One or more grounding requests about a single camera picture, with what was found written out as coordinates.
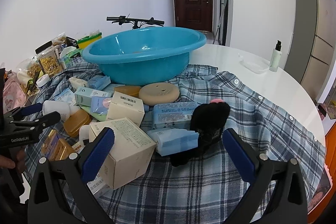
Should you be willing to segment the person left hand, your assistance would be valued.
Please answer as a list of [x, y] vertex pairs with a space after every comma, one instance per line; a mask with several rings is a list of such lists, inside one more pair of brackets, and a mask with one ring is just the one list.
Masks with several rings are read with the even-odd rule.
[[26, 153], [24, 149], [21, 149], [17, 152], [15, 161], [1, 155], [0, 167], [7, 169], [17, 168], [19, 173], [23, 173], [26, 170], [25, 157]]

